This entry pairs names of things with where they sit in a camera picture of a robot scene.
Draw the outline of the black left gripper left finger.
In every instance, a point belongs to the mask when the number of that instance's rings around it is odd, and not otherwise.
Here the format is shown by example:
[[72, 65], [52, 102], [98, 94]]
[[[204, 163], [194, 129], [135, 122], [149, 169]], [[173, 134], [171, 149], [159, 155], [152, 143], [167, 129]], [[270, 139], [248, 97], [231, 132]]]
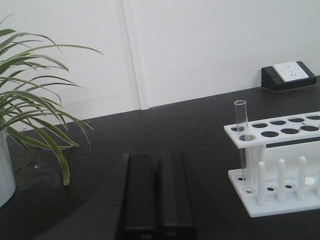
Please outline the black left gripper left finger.
[[155, 170], [148, 154], [131, 154], [119, 223], [119, 240], [156, 238]]

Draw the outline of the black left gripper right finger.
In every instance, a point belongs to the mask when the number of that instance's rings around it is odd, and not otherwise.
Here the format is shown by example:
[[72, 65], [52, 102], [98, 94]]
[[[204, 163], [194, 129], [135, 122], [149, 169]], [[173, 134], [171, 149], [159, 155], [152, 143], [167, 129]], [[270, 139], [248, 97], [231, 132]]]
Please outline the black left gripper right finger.
[[194, 240], [195, 225], [181, 153], [163, 152], [158, 162], [158, 223], [163, 240]]

